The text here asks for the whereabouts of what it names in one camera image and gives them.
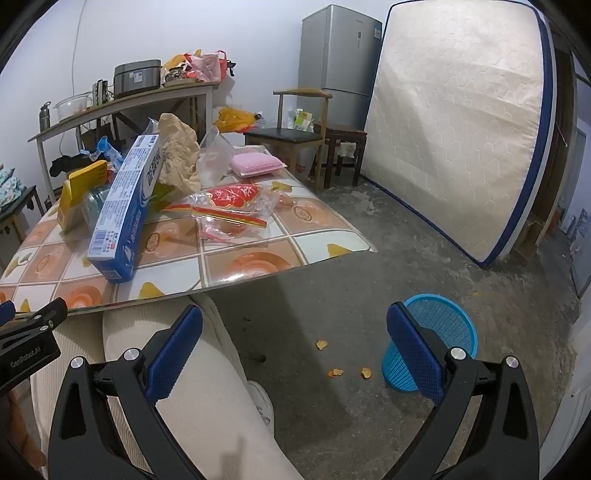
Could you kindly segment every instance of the blue box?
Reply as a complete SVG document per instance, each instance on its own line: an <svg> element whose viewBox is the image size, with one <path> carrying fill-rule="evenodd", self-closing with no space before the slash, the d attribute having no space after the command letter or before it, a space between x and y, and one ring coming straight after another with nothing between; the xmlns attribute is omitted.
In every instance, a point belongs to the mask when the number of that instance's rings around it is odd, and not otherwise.
<svg viewBox="0 0 591 480"><path fill-rule="evenodd" d="M161 168L158 135L140 135L115 177L88 247L88 260L111 283L134 276L139 234Z"/></svg>

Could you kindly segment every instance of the pink sponge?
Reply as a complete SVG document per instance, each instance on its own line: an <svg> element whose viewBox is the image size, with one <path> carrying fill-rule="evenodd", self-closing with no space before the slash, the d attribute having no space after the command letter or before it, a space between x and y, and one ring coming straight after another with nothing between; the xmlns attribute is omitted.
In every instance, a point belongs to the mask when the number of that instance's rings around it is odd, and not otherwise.
<svg viewBox="0 0 591 480"><path fill-rule="evenodd" d="M285 165L279 158L272 155L266 155L261 152L240 153L234 155L230 160L230 166L236 175L241 177L252 177L262 175L270 171L285 168Z"/></svg>

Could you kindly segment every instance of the white mattress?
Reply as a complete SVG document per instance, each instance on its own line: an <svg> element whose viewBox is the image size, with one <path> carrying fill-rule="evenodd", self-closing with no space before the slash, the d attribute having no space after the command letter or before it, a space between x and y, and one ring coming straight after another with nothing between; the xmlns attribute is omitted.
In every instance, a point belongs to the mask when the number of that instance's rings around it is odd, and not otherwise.
<svg viewBox="0 0 591 480"><path fill-rule="evenodd" d="M363 174L480 265L508 252L554 123L551 39L536 10L416 0L389 13Z"/></svg>

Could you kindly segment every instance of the metal water bottle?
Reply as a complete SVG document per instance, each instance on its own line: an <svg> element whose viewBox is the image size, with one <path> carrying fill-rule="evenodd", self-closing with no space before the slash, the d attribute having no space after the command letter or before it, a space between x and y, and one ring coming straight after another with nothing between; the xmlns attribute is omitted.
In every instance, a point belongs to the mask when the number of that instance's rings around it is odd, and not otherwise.
<svg viewBox="0 0 591 480"><path fill-rule="evenodd" d="M51 123L49 121L49 105L51 102L47 102L45 105L41 107L39 111L39 131L43 132L51 127Z"/></svg>

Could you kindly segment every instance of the table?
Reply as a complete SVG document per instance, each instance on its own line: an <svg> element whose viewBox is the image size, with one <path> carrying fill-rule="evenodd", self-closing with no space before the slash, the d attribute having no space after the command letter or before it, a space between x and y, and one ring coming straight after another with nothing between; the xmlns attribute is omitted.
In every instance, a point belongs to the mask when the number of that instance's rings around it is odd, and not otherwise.
<svg viewBox="0 0 591 480"><path fill-rule="evenodd" d="M19 198L17 198L15 201L13 201L9 205L7 205L3 210L0 211L0 229L4 228L6 225L11 224L14 228L14 231L17 234L17 238L20 243L23 242L23 238L21 233L18 231L15 218L19 213L23 211L25 205L29 204L30 209L33 209L33 198L35 199L35 203L37 204L39 213L41 214L41 216L43 216L43 207L41 205L41 201L39 200L39 195L37 194L36 185L33 185L32 187L27 187Z"/></svg>
<svg viewBox="0 0 591 480"><path fill-rule="evenodd" d="M12 300L24 314L62 297L72 313L85 313L249 281L352 251L375 251L286 168L250 181L228 176L222 184L239 182L275 186L295 205L276 207L266 229L251 229L231 244L201 239L188 213L152 213L142 229L134 278L119 285L108 283L86 258L86 225L62 233L56 203L0 278L0 302Z"/></svg>
<svg viewBox="0 0 591 480"><path fill-rule="evenodd" d="M75 115L69 116L68 118L64 118L61 122L30 138L28 140L29 142L37 142L37 152L39 154L41 172L43 173L43 178L45 180L51 202L56 202L56 196L53 193L53 187L51 186L51 178L47 168L45 152L43 150L43 142L45 140L49 140L56 135L66 132L72 128L79 127L80 125L90 121L96 120L103 116L113 115L114 113L127 110L128 108L147 105L149 103L162 102L164 100L196 98L201 95L205 96L205 109L203 118L206 131L208 131L213 125L213 90L218 86L219 82L187 83L177 86L162 87L158 90L151 90L149 92L136 93L135 95L129 95L124 98L113 100L112 102L105 103L104 105L97 105L87 108L83 112L76 113Z"/></svg>

